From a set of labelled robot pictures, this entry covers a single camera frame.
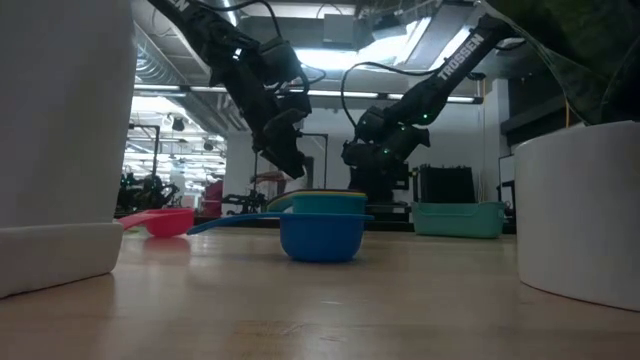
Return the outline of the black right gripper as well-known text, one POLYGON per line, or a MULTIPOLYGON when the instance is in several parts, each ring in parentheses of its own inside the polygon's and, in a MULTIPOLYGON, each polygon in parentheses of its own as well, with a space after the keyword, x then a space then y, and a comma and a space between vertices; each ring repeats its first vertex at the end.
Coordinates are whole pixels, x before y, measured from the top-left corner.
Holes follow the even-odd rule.
POLYGON ((402 164, 419 146, 430 146, 430 132, 412 125, 399 124, 383 134, 381 140, 347 142, 341 157, 350 169, 349 190, 364 193, 368 201, 393 202, 396 185, 406 178, 402 164))

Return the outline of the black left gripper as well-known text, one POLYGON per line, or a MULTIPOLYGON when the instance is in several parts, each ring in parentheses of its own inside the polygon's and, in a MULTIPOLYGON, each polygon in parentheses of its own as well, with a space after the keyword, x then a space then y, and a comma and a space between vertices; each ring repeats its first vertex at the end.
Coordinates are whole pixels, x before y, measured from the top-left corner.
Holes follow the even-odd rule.
POLYGON ((308 97, 278 96, 253 74, 234 74, 233 102, 251 131, 253 149, 264 151, 291 178, 303 176, 304 155, 297 148, 294 124, 311 113, 308 97))

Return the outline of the yellow measuring cup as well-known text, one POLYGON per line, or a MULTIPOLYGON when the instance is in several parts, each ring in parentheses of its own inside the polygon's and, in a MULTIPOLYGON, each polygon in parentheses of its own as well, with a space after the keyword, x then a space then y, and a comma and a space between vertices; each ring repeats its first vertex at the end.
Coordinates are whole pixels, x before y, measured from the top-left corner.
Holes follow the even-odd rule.
POLYGON ((280 198, 287 198, 287 197, 294 197, 294 196, 305 196, 305 195, 309 195, 309 196, 347 196, 347 195, 341 195, 341 194, 337 194, 337 195, 333 195, 333 194, 293 194, 293 195, 288 195, 288 196, 283 196, 282 194, 276 196, 275 198, 273 198, 272 200, 276 200, 276 199, 280 199, 280 198))

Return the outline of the teal measuring cup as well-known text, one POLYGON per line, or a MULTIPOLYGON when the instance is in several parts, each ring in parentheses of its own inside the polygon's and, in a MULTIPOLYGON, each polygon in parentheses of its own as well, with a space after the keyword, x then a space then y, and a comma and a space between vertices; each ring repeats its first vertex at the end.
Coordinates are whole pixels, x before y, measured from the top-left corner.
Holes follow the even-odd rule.
POLYGON ((364 214, 367 197, 355 196, 294 196, 272 200, 266 205, 267 212, 300 214, 364 214))

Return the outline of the blue measuring cup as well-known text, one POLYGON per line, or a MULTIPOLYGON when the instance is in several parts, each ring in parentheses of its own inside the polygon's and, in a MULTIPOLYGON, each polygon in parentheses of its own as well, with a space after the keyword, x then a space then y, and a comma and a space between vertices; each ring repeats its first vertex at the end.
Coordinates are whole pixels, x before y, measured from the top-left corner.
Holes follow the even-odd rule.
POLYGON ((351 261, 361 247, 365 222, 374 219, 364 214, 244 214, 196 225, 186 234, 194 235, 216 227, 264 218, 279 220, 280 245, 291 259, 315 263, 351 261))

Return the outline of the teal plastic basket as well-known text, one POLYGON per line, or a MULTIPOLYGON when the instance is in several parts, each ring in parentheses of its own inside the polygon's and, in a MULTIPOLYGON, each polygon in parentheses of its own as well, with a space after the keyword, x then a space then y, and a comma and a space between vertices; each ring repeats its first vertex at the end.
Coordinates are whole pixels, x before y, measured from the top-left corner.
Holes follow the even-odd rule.
POLYGON ((412 204, 418 235, 494 239, 503 232, 505 205, 482 203, 412 204))

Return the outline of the red measuring cup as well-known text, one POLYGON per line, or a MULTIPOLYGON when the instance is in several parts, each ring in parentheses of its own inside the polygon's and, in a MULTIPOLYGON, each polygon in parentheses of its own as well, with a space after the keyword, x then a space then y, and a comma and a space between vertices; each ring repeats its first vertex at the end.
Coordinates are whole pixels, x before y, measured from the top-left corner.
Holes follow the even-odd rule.
POLYGON ((193 225, 193 208, 151 209, 117 219, 125 230, 144 226, 155 237, 173 237, 185 234, 193 225))

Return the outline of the large black monitor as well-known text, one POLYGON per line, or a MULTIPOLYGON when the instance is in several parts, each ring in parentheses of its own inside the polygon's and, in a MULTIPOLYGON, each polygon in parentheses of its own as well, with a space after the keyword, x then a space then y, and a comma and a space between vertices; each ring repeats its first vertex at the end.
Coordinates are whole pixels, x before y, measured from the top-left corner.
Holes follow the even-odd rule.
POLYGON ((470 167, 419 168, 419 199, 421 203, 467 204, 475 203, 473 172, 470 167))

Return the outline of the long ceiling light fixture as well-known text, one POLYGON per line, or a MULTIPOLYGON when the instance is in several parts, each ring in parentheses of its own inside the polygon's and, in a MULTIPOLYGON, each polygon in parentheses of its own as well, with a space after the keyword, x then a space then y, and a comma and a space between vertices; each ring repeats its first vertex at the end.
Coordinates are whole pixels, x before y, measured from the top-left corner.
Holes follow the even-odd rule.
MULTIPOLYGON (((134 90, 138 92, 156 92, 156 93, 226 93, 227 89, 224 87, 205 87, 205 86, 190 86, 190 85, 157 85, 157 84, 135 84, 134 90)), ((399 101, 402 99, 403 94, 397 93, 373 93, 373 92, 353 92, 353 91, 336 91, 336 90, 314 90, 311 89, 307 92, 312 97, 327 97, 327 98, 352 98, 352 99, 372 99, 383 101, 399 101)), ((454 104, 481 104, 483 102, 482 97, 471 96, 449 96, 446 100, 447 103, 454 104)))

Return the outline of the magenta chair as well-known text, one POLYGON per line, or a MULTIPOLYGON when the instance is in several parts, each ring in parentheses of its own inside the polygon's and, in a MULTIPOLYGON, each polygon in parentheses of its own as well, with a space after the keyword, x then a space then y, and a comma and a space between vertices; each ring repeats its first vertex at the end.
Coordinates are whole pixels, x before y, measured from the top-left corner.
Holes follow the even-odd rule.
POLYGON ((202 193, 201 215, 219 218, 222 213, 223 182, 209 183, 202 193))

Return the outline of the distant black robot station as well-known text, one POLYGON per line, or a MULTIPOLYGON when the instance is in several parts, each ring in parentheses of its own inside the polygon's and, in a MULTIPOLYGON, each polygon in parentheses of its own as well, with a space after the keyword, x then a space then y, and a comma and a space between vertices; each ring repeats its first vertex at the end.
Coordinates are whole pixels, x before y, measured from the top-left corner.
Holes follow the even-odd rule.
POLYGON ((122 174, 116 202, 117 213, 161 209, 179 192, 174 184, 164 185, 157 175, 136 179, 133 173, 122 174))

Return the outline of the white round planter pot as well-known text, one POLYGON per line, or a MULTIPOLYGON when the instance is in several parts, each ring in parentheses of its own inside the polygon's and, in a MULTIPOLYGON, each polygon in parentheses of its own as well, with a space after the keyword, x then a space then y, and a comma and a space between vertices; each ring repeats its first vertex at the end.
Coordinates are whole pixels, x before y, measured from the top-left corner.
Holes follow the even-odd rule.
POLYGON ((514 166, 520 280, 640 312, 640 123, 529 140, 514 166))

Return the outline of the green snake plant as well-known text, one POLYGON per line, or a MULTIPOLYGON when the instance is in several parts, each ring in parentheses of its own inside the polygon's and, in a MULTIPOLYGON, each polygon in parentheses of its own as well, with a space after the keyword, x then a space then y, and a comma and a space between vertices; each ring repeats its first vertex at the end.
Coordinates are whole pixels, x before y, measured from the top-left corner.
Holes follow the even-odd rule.
POLYGON ((587 125, 640 123, 640 0, 482 0, 542 59, 587 125))

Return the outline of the black metal frame rig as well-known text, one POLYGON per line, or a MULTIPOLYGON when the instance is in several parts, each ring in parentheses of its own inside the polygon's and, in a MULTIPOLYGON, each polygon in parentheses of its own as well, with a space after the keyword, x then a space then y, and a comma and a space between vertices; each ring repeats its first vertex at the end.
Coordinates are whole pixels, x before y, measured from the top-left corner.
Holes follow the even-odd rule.
POLYGON ((324 162, 323 162, 323 189, 327 189, 327 178, 328 178, 328 145, 329 145, 329 135, 326 133, 305 133, 302 131, 297 132, 297 136, 299 138, 303 137, 313 137, 313 138, 322 138, 324 140, 324 146, 322 150, 324 152, 324 162))

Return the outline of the silver ceiling duct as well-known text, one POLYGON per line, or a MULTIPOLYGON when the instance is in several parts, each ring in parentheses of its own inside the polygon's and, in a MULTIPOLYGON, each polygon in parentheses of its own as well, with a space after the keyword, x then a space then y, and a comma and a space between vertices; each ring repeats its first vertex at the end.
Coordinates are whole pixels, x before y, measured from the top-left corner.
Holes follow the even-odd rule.
MULTIPOLYGON (((235 0, 220 0, 220 5, 222 7, 231 7, 234 6, 236 4, 235 0)), ((235 10, 232 11, 226 11, 224 13, 224 17, 234 26, 236 27, 239 23, 239 17, 237 15, 237 12, 235 10)))

